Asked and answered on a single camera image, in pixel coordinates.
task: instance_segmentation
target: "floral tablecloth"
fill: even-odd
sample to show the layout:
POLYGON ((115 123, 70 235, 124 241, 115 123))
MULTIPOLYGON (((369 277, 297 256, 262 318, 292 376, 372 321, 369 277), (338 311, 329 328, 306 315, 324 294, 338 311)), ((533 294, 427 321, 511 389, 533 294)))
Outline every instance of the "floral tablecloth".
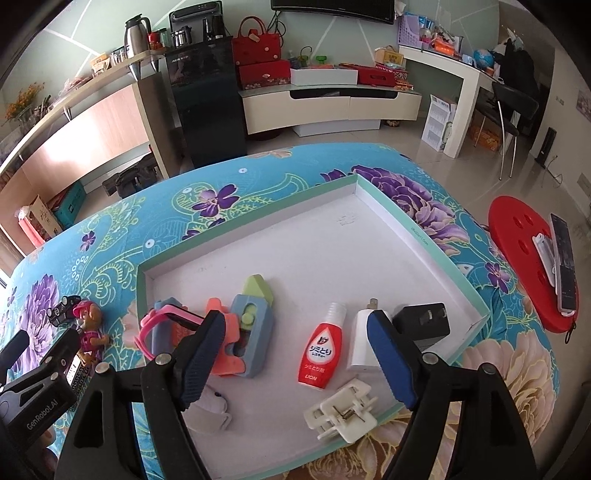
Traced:
MULTIPOLYGON (((44 320, 45 309, 69 294, 100 305, 103 331, 112 337, 104 360, 117 370, 141 365, 142 355, 132 342, 138 328, 138 264, 259 206, 352 173, 371 181, 413 218, 487 302, 491 318, 459 363, 466 368, 477 368, 485 361, 496 365, 534 443, 554 408, 558 370, 530 299, 474 218, 410 159, 377 144, 303 145, 203 167, 122 200, 46 243, 17 267, 0 304, 0 346, 18 329, 30 336, 29 348, 9 377, 38 365, 60 334, 60 329, 44 320)), ((147 474, 161 478, 141 406, 134 413, 147 474)), ((403 410, 356 444, 280 477, 379 478, 409 419, 410 412, 403 410)), ((67 413, 56 424, 56 453, 71 420, 72 413, 67 413)), ((454 404, 433 478, 444 478, 458 421, 459 405, 454 404)))

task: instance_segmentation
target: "red stool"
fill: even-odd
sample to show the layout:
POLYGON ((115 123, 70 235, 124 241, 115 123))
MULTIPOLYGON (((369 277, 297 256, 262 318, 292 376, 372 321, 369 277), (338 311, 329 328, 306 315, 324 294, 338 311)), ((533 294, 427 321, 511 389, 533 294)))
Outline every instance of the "red stool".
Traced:
POLYGON ((550 237, 548 223, 528 205, 509 196, 497 197, 492 202, 488 223, 492 239, 515 270, 544 328, 552 333, 574 329, 579 314, 579 289, 577 312, 572 317, 563 317, 558 311, 556 291, 531 239, 539 233, 550 237))

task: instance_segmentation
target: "wall outlet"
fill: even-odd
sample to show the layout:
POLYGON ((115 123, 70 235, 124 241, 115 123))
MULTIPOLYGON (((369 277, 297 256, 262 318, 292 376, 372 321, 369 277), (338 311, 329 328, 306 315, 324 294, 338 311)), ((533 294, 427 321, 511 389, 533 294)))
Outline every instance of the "wall outlet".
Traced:
POLYGON ((591 181, 585 175, 581 174, 577 183, 581 187, 581 190, 585 192, 585 195, 591 199, 591 181))

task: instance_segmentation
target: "tile floor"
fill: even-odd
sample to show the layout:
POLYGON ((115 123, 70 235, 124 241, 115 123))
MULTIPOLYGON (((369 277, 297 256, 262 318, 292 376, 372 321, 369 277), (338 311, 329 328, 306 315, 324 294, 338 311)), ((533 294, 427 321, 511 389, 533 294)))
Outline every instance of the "tile floor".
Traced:
MULTIPOLYGON (((487 223, 488 209, 494 198, 511 195, 532 206, 542 217, 554 212, 569 224, 577 269, 577 282, 581 292, 579 327, 568 345, 564 335, 549 334, 560 369, 560 395, 554 413, 544 434, 534 446, 538 465, 544 471, 554 461, 558 451, 576 419, 582 401, 581 383, 591 380, 591 297, 585 292, 591 288, 591 233, 584 216, 577 210, 566 191, 559 188, 528 155, 531 144, 527 139, 518 143, 513 178, 509 178, 511 158, 506 159, 502 181, 499 181, 501 156, 483 147, 474 148, 466 140, 458 159, 435 152, 421 142, 424 121, 403 122, 399 128, 382 127, 377 131, 343 132, 338 134, 298 137, 285 130, 278 137, 261 142, 250 142, 249 154, 320 142, 380 142, 396 148, 435 178, 479 222, 487 223)), ((118 200, 117 195, 107 197, 102 189, 91 192, 79 219, 89 216, 118 200)))

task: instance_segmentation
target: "globe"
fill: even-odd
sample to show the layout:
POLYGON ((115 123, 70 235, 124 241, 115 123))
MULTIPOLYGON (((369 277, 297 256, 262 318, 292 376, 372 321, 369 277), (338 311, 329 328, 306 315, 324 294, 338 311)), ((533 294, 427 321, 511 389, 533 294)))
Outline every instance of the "globe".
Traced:
POLYGON ((495 65, 495 59, 492 57, 491 52, 485 48, 474 50, 474 60, 476 60, 476 66, 481 70, 486 70, 487 67, 495 65))

